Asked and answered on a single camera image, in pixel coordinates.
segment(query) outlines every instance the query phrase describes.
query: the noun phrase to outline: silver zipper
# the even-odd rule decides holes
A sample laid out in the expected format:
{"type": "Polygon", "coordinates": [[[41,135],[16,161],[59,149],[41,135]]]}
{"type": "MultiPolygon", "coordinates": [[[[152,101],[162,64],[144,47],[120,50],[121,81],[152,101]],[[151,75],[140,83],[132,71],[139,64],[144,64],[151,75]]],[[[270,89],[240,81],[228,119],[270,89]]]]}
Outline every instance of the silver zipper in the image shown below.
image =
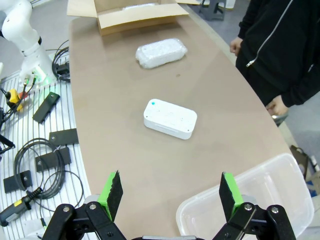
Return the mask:
{"type": "Polygon", "coordinates": [[[288,9],[289,9],[289,7],[290,7],[290,5],[292,4],[293,1],[294,1],[294,0],[291,0],[291,1],[289,2],[289,4],[286,6],[286,8],[285,8],[285,10],[283,11],[281,17],[279,18],[278,22],[276,23],[273,31],[272,31],[272,32],[270,33],[270,35],[264,40],[264,42],[261,44],[261,46],[259,47],[258,51],[256,52],[256,57],[255,57],[253,60],[251,60],[250,62],[248,62],[248,64],[246,65],[247,68],[250,67],[250,66],[258,59],[258,56],[259,56],[259,53],[260,53],[261,49],[264,47],[264,45],[268,42],[268,40],[269,40],[269,39],[272,37],[272,35],[275,33],[275,31],[277,30],[280,22],[281,22],[282,19],[284,18],[284,15],[285,15],[286,12],[288,11],[288,9]]]}

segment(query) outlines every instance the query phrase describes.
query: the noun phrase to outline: cardboard box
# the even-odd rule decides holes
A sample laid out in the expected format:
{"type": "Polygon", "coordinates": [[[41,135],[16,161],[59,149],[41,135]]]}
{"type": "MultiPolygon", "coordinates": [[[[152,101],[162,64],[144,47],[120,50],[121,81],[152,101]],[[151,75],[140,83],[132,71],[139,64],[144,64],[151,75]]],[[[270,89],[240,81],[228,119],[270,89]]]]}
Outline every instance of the cardboard box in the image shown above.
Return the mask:
{"type": "Polygon", "coordinates": [[[104,36],[173,23],[176,16],[189,14],[177,2],[198,4],[196,0],[69,0],[67,14],[97,18],[100,34],[104,36]]]}

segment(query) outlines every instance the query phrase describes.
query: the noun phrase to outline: white rectangular case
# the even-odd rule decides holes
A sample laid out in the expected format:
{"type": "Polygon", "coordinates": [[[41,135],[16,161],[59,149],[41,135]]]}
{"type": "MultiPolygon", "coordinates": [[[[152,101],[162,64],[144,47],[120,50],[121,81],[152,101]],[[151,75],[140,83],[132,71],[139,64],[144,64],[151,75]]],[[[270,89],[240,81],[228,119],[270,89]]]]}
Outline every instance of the white rectangular case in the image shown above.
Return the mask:
{"type": "Polygon", "coordinates": [[[197,122],[195,111],[159,99],[151,99],[144,113],[147,128],[187,140],[197,122]]]}

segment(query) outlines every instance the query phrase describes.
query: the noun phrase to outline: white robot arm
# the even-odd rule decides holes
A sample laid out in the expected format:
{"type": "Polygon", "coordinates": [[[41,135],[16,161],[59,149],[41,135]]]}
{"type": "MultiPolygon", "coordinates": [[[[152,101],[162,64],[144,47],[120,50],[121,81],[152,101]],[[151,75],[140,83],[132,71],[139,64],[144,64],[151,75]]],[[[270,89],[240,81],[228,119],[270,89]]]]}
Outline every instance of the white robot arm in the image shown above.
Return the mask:
{"type": "Polygon", "coordinates": [[[38,76],[37,83],[53,79],[52,61],[41,46],[41,37],[30,25],[31,3],[28,0],[1,0],[0,11],[6,14],[3,37],[13,42],[24,56],[20,82],[23,83],[32,72],[38,76]]]}

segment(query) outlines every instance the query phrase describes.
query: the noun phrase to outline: table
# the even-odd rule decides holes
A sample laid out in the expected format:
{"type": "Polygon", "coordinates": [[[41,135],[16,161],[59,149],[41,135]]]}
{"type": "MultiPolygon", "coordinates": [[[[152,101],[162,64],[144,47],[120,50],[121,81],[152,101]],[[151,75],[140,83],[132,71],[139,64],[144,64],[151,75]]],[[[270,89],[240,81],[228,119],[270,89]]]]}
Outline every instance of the table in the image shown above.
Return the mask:
{"type": "Polygon", "coordinates": [[[72,98],[92,194],[119,170],[123,197],[115,222],[127,239],[177,236],[176,211],[217,185],[222,171],[242,173],[289,152],[279,130],[238,70],[189,16],[177,24],[101,37],[97,20],[70,24],[72,98]],[[139,46],[179,38],[182,60],[155,69],[136,62],[139,46]],[[150,99],[197,112],[192,137],[181,140],[143,123],[150,99]]]}

